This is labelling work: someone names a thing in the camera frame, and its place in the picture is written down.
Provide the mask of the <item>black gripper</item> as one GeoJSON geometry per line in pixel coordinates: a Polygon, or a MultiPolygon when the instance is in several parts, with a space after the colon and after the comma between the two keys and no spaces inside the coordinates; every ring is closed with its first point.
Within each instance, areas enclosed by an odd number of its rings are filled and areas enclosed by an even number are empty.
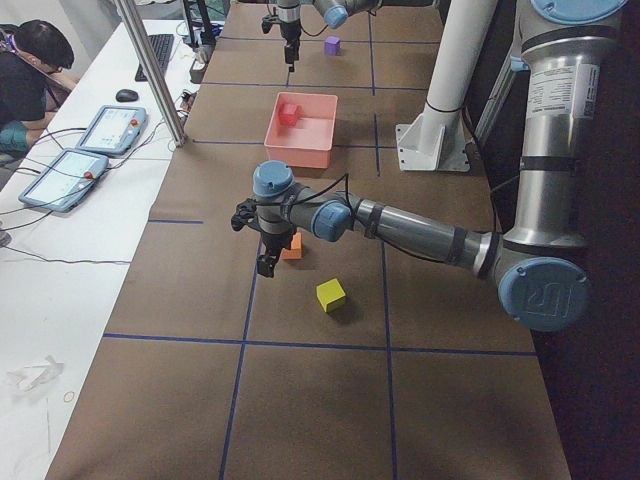
{"type": "Polygon", "coordinates": [[[291,232],[272,234],[261,233],[261,241],[265,246],[265,253],[259,254],[256,260],[257,274],[265,278],[273,278],[278,256],[283,249],[289,249],[293,239],[291,232]]]}
{"type": "Polygon", "coordinates": [[[285,63],[294,64],[298,60],[298,44],[299,44],[299,20],[291,22],[280,21],[280,33],[286,41],[284,47],[285,63]]]}

